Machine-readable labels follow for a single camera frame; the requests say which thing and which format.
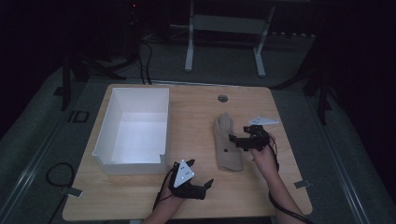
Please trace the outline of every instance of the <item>gray floor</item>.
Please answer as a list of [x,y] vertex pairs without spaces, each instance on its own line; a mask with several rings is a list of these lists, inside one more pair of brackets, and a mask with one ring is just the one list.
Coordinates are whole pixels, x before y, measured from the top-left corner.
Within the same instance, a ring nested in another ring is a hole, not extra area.
[[[294,76],[313,41],[313,38],[303,36],[269,36],[262,54],[267,76],[260,78],[250,48],[197,44],[193,70],[186,73],[185,36],[178,36],[177,41],[166,44],[154,41],[157,40],[154,37],[146,39],[152,47],[149,71],[154,84],[186,82],[263,87]],[[142,46],[141,54],[146,62],[149,49]],[[122,81],[125,83],[136,83],[140,78],[137,65],[121,70],[119,74],[128,77]],[[47,183],[46,172],[61,161],[78,168],[106,87],[116,82],[119,81],[95,73],[88,83],[73,82],[73,100],[65,112],[60,111],[61,98],[53,96],[56,87],[62,84],[61,70],[43,84],[0,142],[0,200],[6,202],[4,204],[14,202],[14,209],[7,216],[8,223],[47,223],[50,220],[63,196],[59,193],[62,188]],[[318,97],[304,97],[303,85],[304,80],[285,90],[273,91],[273,95],[303,179],[313,184],[307,188],[314,207],[308,217],[315,223],[396,223],[395,205],[376,175],[346,113],[329,97],[332,110],[326,112],[328,125],[322,126],[316,116]],[[89,112],[90,116],[86,123],[68,121],[72,111]],[[30,188],[20,197],[12,198],[15,201],[8,202],[23,170],[40,150],[43,152],[42,162],[33,175],[35,178],[27,181]],[[68,177],[67,171],[62,169],[53,176],[60,181]],[[62,219],[62,209],[61,206],[52,223],[67,223]],[[268,220],[257,217],[173,220],[171,223],[266,222]]]

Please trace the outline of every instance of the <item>table leg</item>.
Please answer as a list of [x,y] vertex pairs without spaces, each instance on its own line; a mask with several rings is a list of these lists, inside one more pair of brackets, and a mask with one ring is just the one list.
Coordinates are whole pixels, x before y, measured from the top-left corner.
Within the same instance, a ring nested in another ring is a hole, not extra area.
[[192,70],[192,59],[194,56],[194,1],[190,2],[190,30],[189,30],[189,46],[187,48],[187,57],[186,57],[186,65],[184,70],[186,72],[190,72]]
[[270,28],[270,23],[273,18],[275,7],[271,7],[268,13],[267,20],[262,27],[262,32],[260,34],[260,43],[257,47],[253,48],[254,59],[256,60],[256,67],[259,77],[265,77],[264,65],[262,63],[262,47],[264,45],[265,37],[268,35],[268,29]]

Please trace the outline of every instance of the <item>beige cloth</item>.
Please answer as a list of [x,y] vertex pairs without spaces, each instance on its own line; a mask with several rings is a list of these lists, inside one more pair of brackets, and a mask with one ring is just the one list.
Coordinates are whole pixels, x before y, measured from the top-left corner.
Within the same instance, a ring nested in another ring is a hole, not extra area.
[[233,119],[227,113],[215,119],[214,134],[218,167],[225,171],[242,171],[241,149],[230,142],[229,134],[233,134]]

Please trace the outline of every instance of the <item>human hand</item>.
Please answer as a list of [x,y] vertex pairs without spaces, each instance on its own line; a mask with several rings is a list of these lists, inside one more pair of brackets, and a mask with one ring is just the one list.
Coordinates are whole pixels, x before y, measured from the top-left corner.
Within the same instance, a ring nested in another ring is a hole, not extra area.
[[163,190],[161,192],[160,199],[157,204],[166,204],[166,206],[170,206],[170,208],[173,209],[178,209],[186,199],[179,198],[175,196],[172,191],[169,189],[169,182],[170,182],[171,177],[168,176],[168,178],[165,181],[165,184],[163,185]]
[[270,146],[266,146],[259,151],[255,148],[250,149],[253,156],[253,161],[256,163],[257,168],[262,173],[264,179],[269,180],[278,175],[276,168],[275,152],[271,149],[274,148],[275,138],[270,134]]

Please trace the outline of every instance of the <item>wooden table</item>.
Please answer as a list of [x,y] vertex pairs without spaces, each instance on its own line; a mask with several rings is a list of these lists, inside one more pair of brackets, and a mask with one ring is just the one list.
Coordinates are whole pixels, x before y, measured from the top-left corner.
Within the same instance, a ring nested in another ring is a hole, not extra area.
[[[92,156],[112,88],[155,88],[150,85],[110,85],[100,107],[92,134],[78,168],[73,188],[83,190],[80,198],[69,197],[64,219],[143,219],[152,209],[164,175],[106,175]],[[248,136],[243,126],[257,116],[280,119],[273,96],[266,88],[230,86],[164,86],[170,89],[171,127],[169,168],[174,161],[195,159],[191,183],[202,186],[214,178],[204,200],[187,200],[174,218],[264,217],[275,214],[268,200],[268,188],[251,161],[243,153],[244,170],[229,173],[218,169],[213,122],[222,113],[233,118],[236,136]],[[227,95],[221,103],[219,95]],[[276,137],[279,173],[291,196],[305,214],[312,212],[305,188],[295,188],[302,180],[282,123],[265,125]]]

